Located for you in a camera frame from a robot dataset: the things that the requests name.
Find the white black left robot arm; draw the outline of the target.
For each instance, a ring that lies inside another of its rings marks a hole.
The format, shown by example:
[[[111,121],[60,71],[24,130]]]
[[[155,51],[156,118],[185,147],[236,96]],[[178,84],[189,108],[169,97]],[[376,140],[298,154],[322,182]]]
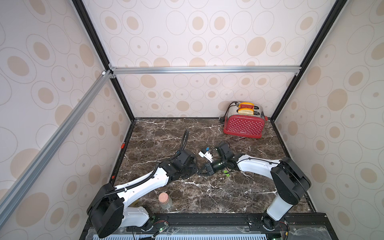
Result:
[[[122,227],[149,227],[153,217],[145,207],[131,207],[136,200],[153,190],[179,179],[187,179],[198,171],[197,158],[189,150],[159,163],[152,172],[129,183],[103,185],[87,209],[89,221],[100,239],[108,237]]]

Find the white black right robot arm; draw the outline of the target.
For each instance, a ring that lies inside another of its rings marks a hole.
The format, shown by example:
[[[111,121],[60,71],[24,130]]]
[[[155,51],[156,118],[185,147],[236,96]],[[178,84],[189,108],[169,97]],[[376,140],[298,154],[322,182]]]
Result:
[[[298,165],[290,158],[267,160],[247,154],[235,154],[227,142],[221,142],[216,151],[209,148],[200,150],[199,156],[209,160],[198,171],[199,176],[212,176],[222,170],[250,172],[274,181],[277,194],[271,205],[263,213],[262,221],[267,229],[274,228],[283,216],[307,193],[312,183]]]

